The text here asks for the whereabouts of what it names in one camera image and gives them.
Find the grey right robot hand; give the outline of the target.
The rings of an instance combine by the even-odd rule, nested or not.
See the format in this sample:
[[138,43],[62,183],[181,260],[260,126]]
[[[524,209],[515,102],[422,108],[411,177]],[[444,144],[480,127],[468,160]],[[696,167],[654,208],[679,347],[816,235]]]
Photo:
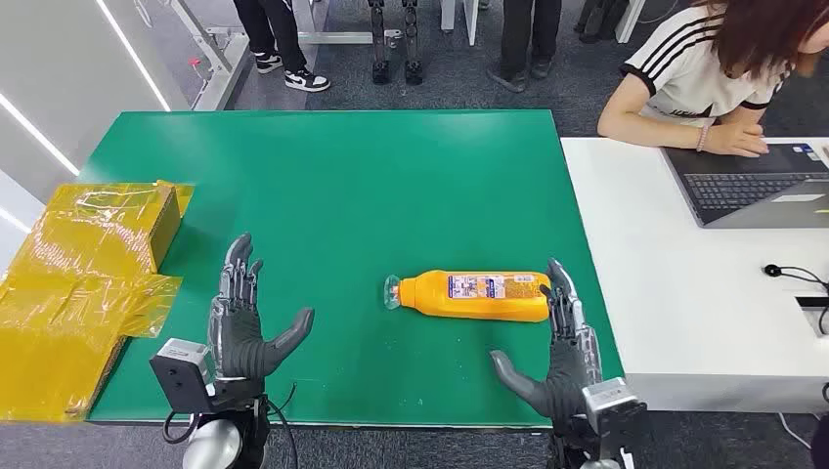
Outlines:
[[489,357],[501,383],[553,427],[567,426],[575,415],[586,415],[583,389],[601,380],[600,354],[594,329],[585,320],[575,284],[562,264],[551,258],[541,286],[550,324],[549,368],[543,381],[517,371],[501,350]]

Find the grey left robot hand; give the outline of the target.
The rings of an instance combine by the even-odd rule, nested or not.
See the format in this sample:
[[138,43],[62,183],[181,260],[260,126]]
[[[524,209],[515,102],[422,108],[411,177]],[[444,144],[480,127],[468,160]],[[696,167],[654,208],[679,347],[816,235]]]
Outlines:
[[258,311],[261,260],[252,262],[252,236],[237,237],[226,252],[219,290],[213,297],[208,340],[219,378],[262,380],[271,375],[310,334],[315,310],[301,309],[290,327],[267,340]]

